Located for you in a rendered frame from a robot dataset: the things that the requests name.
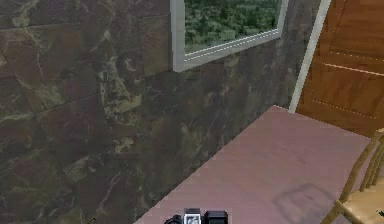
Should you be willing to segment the white framed window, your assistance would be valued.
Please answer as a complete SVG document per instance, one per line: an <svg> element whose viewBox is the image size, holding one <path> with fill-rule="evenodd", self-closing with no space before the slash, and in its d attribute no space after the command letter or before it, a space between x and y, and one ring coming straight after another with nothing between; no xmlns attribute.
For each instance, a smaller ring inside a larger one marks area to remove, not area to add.
<svg viewBox="0 0 384 224"><path fill-rule="evenodd" d="M172 65L182 72L281 36L289 0L170 0Z"/></svg>

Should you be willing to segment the brown wooden room door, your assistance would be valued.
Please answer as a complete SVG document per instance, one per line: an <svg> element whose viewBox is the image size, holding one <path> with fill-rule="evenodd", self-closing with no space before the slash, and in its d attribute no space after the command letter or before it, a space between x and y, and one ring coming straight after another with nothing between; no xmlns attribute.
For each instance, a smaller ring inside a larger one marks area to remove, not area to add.
<svg viewBox="0 0 384 224"><path fill-rule="evenodd" d="M384 0L321 0L289 111L367 137L384 128Z"/></svg>

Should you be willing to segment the light wooden chair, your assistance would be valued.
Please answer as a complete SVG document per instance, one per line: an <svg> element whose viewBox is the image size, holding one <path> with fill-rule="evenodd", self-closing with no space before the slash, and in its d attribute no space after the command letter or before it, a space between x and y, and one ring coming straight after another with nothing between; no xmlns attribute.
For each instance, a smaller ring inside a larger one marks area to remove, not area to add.
<svg viewBox="0 0 384 224"><path fill-rule="evenodd" d="M357 176L374 150L360 187L353 191ZM343 215L351 224L384 224L384 128L375 131L354 163L340 197L320 224L331 224Z"/></svg>

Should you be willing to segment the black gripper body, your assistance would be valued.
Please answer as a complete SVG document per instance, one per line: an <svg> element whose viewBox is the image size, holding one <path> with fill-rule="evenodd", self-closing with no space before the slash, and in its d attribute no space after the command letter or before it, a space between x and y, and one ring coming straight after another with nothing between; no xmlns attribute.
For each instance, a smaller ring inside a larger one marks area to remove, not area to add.
<svg viewBox="0 0 384 224"><path fill-rule="evenodd" d="M179 214L176 214L172 216L171 218L167 219L164 224L183 224L182 217Z"/></svg>

